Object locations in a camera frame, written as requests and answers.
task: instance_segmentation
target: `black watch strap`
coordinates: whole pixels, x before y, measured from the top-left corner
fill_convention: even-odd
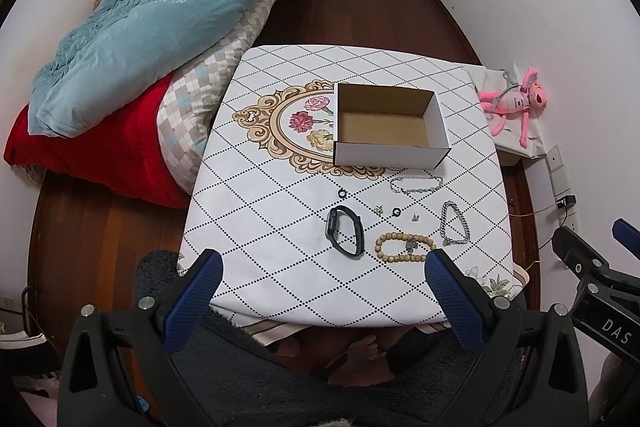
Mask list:
[[[338,241],[335,238],[335,232],[338,227],[338,212],[345,213],[353,221],[353,228],[356,235],[355,253],[345,250],[338,244]],[[339,204],[329,210],[329,215],[326,218],[326,231],[324,232],[324,235],[329,241],[331,241],[331,244],[333,245],[335,250],[339,251],[342,254],[345,254],[347,257],[359,257],[364,253],[364,230],[362,228],[360,216],[353,212],[353,210],[351,210],[348,206]]]

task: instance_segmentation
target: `table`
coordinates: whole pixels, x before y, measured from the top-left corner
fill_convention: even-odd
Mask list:
[[[425,171],[332,165],[333,82],[436,91],[452,138],[449,155],[431,171],[444,186],[405,195],[390,189],[392,178],[425,177],[405,181],[408,187],[435,183]],[[350,46],[261,46],[242,58],[215,118],[178,267],[188,268],[206,248],[218,250],[224,275],[212,305],[252,334],[280,328],[285,336],[304,325],[436,327],[445,317],[424,281],[424,265],[383,263],[374,242],[381,233],[402,231],[441,245],[445,201],[458,204],[471,231],[470,243],[446,248],[449,256],[490,295],[516,295],[521,286],[513,274],[502,176],[462,64]],[[338,253],[324,237],[326,214],[340,203],[362,219],[360,259]],[[392,216],[394,207],[401,216]],[[461,238],[454,217],[447,215],[447,235]],[[345,248],[353,248],[352,239],[340,235]],[[390,241],[383,248],[400,253],[403,245]]]

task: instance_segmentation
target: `flower print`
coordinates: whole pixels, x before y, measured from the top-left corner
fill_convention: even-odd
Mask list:
[[[475,279],[478,281],[479,285],[483,285],[486,281],[486,277],[478,277],[478,266],[474,266],[471,270],[466,270],[465,275],[467,277],[471,277],[471,279]]]
[[[334,112],[327,107],[330,102],[331,100],[329,100],[327,96],[313,96],[306,100],[305,109],[309,111],[324,111],[328,114],[333,114]]]
[[[511,291],[505,288],[509,284],[508,279],[500,279],[500,275],[494,279],[489,279],[489,286],[482,286],[490,297],[511,297]]]
[[[315,147],[319,151],[334,150],[334,135],[327,130],[311,131],[306,135],[306,139],[311,144],[311,147]]]
[[[298,111],[291,115],[289,120],[289,127],[297,132],[305,132],[311,129],[314,125],[314,120],[309,116],[307,111]]]

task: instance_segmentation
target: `power adapter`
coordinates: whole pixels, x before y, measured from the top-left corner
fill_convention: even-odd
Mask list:
[[[568,194],[567,196],[564,196],[563,198],[560,198],[558,201],[556,201],[556,207],[569,209],[572,206],[575,206],[575,203],[575,196],[573,194]]]

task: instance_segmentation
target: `chain bracelet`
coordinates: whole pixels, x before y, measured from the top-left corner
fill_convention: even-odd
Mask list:
[[[456,214],[456,217],[462,223],[462,228],[465,231],[464,239],[450,239],[447,237],[447,233],[445,230],[447,223],[447,209],[451,207]],[[440,235],[442,236],[442,245],[443,247],[448,247],[449,245],[466,245],[469,241],[471,241],[471,231],[469,230],[469,225],[466,222],[465,216],[462,215],[460,209],[453,201],[446,201],[442,206],[442,215],[440,216]]]
[[[398,185],[396,185],[396,183],[399,182],[403,182],[404,180],[425,180],[425,178],[423,176],[400,176],[399,178],[393,178],[389,181],[389,187],[391,188],[392,191],[400,193],[402,192],[402,194],[406,194],[407,196],[409,194],[412,194],[412,192],[435,192],[436,190],[438,190],[439,188],[442,187],[442,185],[444,184],[444,180],[442,179],[442,176],[434,176],[433,174],[429,174],[427,172],[429,178],[426,178],[428,180],[438,180],[438,185],[436,187],[428,187],[428,188],[402,188],[399,187]]]

